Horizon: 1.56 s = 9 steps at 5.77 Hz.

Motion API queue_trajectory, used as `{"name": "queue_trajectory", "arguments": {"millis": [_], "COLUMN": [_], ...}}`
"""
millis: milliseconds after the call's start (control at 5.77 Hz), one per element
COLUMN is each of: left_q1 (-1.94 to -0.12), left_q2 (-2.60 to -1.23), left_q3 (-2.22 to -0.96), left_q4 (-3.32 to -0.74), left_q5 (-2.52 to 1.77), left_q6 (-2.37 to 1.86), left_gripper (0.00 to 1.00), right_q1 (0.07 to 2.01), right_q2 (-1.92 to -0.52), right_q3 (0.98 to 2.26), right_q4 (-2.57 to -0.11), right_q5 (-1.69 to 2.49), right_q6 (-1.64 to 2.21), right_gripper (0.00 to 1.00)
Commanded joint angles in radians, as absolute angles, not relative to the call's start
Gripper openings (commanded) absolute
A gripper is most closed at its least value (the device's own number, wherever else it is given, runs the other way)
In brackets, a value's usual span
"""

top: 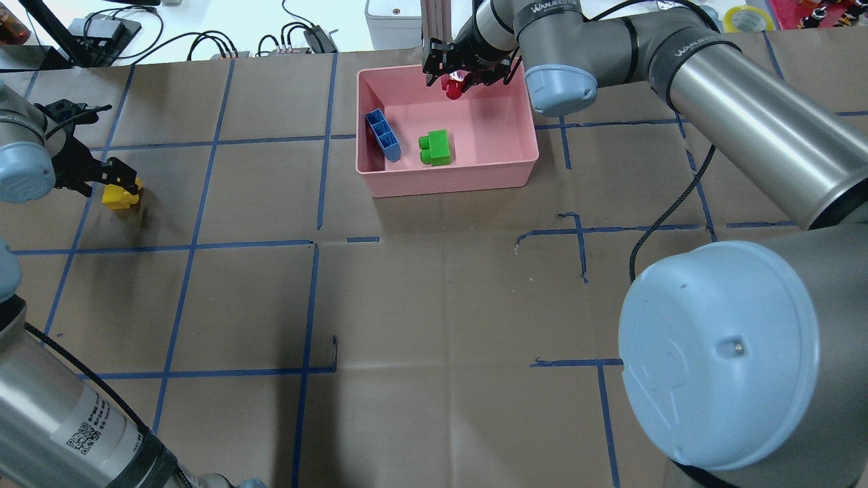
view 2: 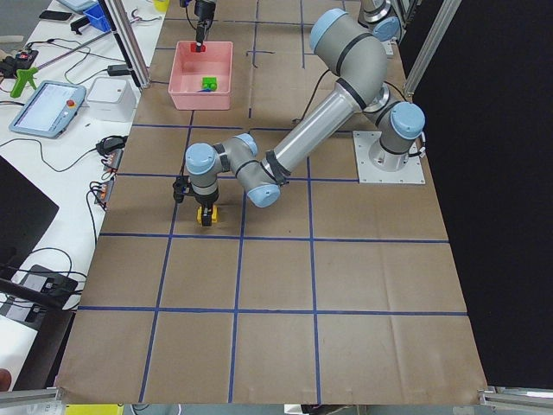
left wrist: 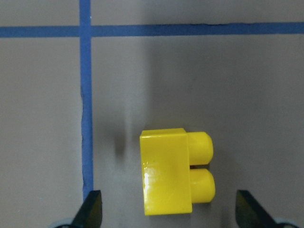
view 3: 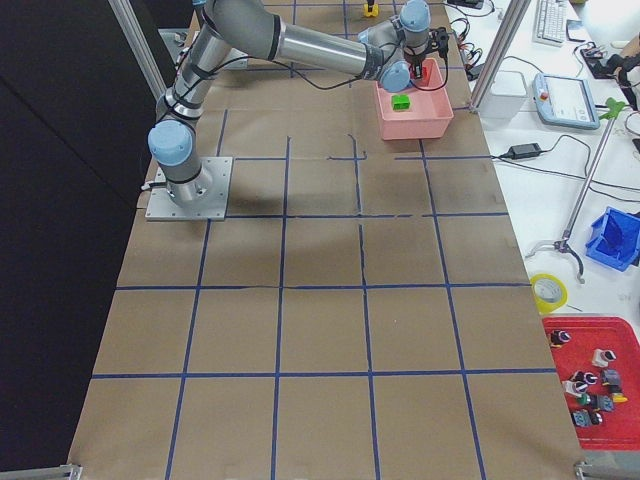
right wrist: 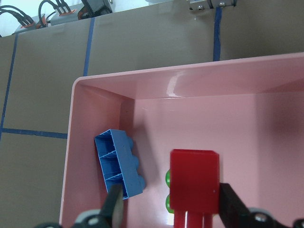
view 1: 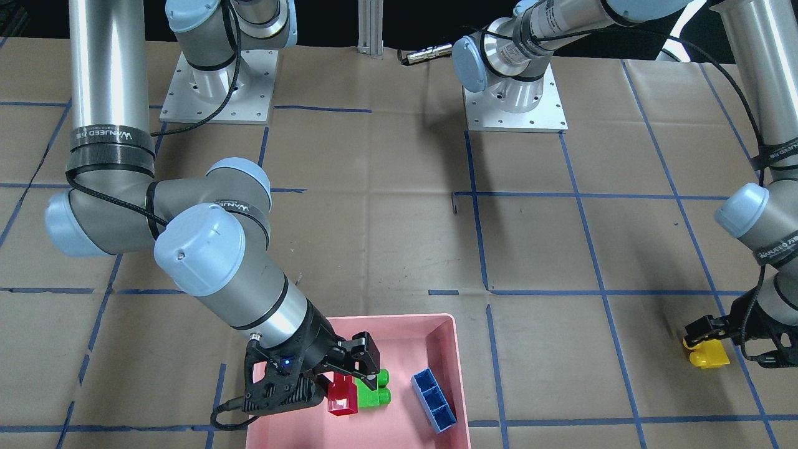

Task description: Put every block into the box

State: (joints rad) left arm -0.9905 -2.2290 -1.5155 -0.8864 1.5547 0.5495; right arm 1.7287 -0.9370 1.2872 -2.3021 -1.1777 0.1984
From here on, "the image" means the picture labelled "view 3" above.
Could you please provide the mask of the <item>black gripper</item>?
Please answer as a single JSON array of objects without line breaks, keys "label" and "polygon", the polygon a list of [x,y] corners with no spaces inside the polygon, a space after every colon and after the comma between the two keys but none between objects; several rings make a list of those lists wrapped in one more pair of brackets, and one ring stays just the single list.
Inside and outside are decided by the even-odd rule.
[{"label": "black gripper", "polygon": [[412,75],[422,74],[422,63],[435,51],[448,65],[449,35],[445,27],[427,28],[421,32],[407,31],[407,63]]}]

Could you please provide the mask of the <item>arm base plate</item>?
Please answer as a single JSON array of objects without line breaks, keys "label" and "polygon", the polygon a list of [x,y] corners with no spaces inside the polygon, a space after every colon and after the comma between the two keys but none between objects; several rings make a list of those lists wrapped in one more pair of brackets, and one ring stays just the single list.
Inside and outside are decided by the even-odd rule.
[{"label": "arm base plate", "polygon": [[169,182],[158,167],[150,189],[148,221],[223,221],[228,207],[233,158],[200,157],[199,175],[188,183]]}]

